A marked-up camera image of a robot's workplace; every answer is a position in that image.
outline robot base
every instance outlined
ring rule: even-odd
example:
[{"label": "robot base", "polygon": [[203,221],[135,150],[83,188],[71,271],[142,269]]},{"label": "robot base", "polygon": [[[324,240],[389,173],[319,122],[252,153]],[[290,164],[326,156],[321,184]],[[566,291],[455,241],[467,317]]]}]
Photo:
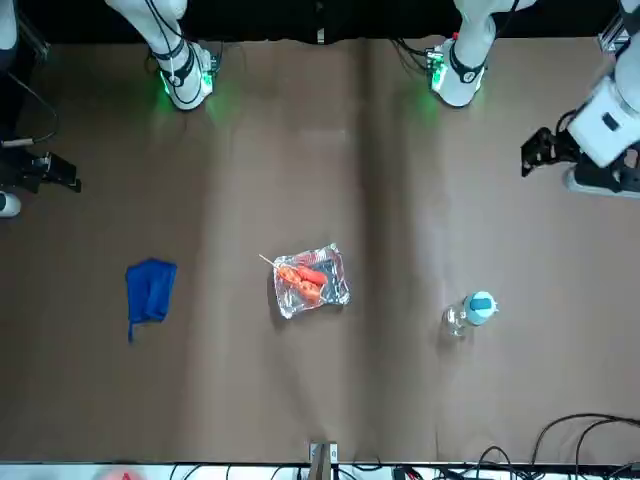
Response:
[{"label": "robot base", "polygon": [[213,85],[219,70],[218,58],[211,52],[197,43],[191,43],[189,48],[193,49],[198,61],[194,62],[193,68],[184,79],[182,86],[174,87],[160,73],[165,92],[176,108],[183,111],[198,107],[213,92]]},{"label": "robot base", "polygon": [[623,190],[621,192],[614,193],[608,188],[593,187],[591,185],[581,185],[576,180],[574,170],[575,167],[571,167],[564,173],[563,178],[564,184],[570,192],[590,193],[592,195],[602,195],[605,197],[622,197],[640,200],[640,192]]}]

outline bag of carrots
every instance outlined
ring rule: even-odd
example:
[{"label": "bag of carrots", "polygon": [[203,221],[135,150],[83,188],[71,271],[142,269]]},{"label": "bag of carrots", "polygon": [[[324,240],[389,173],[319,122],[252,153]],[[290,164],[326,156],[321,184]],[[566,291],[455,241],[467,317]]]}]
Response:
[{"label": "bag of carrots", "polygon": [[325,304],[346,305],[350,294],[344,278],[342,254],[335,243],[318,250],[282,256],[273,262],[273,284],[285,318]]}]

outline blue bottle cap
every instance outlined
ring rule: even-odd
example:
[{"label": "blue bottle cap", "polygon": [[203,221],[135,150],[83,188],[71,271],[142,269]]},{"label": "blue bottle cap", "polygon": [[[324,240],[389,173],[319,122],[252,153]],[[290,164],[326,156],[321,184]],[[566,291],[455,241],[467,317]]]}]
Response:
[{"label": "blue bottle cap", "polygon": [[467,320],[479,327],[498,311],[498,304],[489,292],[475,292],[464,299]]}]

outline green led light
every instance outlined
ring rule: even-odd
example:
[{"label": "green led light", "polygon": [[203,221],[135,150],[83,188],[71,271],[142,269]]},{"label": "green led light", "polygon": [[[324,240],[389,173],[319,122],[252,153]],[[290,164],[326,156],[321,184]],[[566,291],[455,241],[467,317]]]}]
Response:
[{"label": "green led light", "polygon": [[447,70],[449,70],[449,67],[447,67],[443,63],[433,72],[433,75],[431,76],[431,89],[434,92],[440,91],[440,87],[442,87],[442,82],[444,82],[444,77],[447,74]]},{"label": "green led light", "polygon": [[211,75],[211,73],[203,73],[200,83],[202,85],[202,91],[205,95],[208,95],[213,91],[213,75]]}]

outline black background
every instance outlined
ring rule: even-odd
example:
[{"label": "black background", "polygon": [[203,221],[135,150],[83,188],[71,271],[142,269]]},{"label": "black background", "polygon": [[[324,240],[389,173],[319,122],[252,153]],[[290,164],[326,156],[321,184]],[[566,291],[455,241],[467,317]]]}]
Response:
[{"label": "black background", "polygon": [[[51,43],[140,42],[136,31],[100,0],[22,0],[20,8]],[[600,33],[616,0],[539,0],[514,15],[505,36],[584,37]],[[496,16],[498,23],[506,14]],[[453,0],[190,0],[184,30],[206,40],[314,43],[347,38],[450,36],[460,26]]]}]

